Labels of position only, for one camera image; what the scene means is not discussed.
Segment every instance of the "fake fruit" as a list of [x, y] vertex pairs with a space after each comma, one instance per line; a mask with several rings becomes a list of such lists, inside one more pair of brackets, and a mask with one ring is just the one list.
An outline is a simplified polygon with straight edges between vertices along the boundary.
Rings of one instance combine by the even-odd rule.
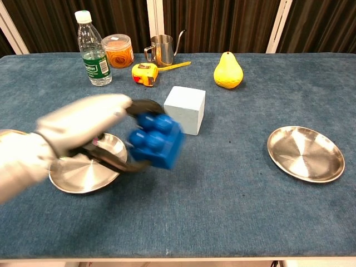
[[216, 84], [227, 89], [233, 89], [241, 83], [243, 77], [243, 69], [238, 64], [234, 54], [231, 52], [223, 53], [214, 71]]

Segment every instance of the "metal plate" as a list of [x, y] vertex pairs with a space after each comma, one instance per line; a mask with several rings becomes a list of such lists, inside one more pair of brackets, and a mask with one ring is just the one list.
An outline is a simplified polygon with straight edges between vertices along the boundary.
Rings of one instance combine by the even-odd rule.
[[[99, 140], [97, 145], [115, 154], [122, 161], [127, 161], [125, 145], [116, 136], [109, 133], [104, 134], [104, 138]], [[118, 172], [114, 172], [82, 154], [60, 158], [54, 161], [50, 167], [50, 180], [54, 186], [73, 194], [98, 190], [113, 182], [118, 175]]]
[[345, 160], [338, 147], [308, 128], [279, 128], [269, 136], [267, 148], [278, 167], [304, 181], [331, 182], [345, 169]]

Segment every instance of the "toy building block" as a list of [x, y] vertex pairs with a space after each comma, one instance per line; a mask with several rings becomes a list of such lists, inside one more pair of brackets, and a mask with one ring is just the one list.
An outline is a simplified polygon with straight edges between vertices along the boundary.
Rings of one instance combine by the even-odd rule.
[[165, 103], [165, 112], [177, 121], [185, 134], [197, 135], [204, 116], [205, 91], [174, 86]]
[[130, 133], [130, 155], [136, 160], [149, 160], [153, 167], [171, 169], [180, 153], [184, 134], [181, 126], [166, 114], [141, 114], [137, 118], [142, 129]]

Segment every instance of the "white cube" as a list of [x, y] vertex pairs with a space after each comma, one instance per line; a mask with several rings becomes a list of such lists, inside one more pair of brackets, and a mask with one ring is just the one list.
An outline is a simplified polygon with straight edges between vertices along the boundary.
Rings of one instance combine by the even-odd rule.
[[185, 134], [197, 135], [204, 116], [204, 105], [204, 90], [174, 86], [164, 103], [164, 109], [180, 123]]

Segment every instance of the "water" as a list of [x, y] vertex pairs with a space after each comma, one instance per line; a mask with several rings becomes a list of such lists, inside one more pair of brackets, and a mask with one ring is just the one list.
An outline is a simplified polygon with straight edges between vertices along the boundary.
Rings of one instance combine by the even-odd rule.
[[[90, 51], [82, 53], [82, 57], [85, 60], [96, 60], [96, 59], [102, 58], [103, 56], [105, 56], [105, 51], [101, 50], [101, 49], [90, 50]], [[111, 73], [108, 76], [101, 78], [101, 79], [93, 79], [93, 78], [89, 77], [89, 80], [95, 86], [108, 85], [111, 82], [111, 79], [112, 79]]]

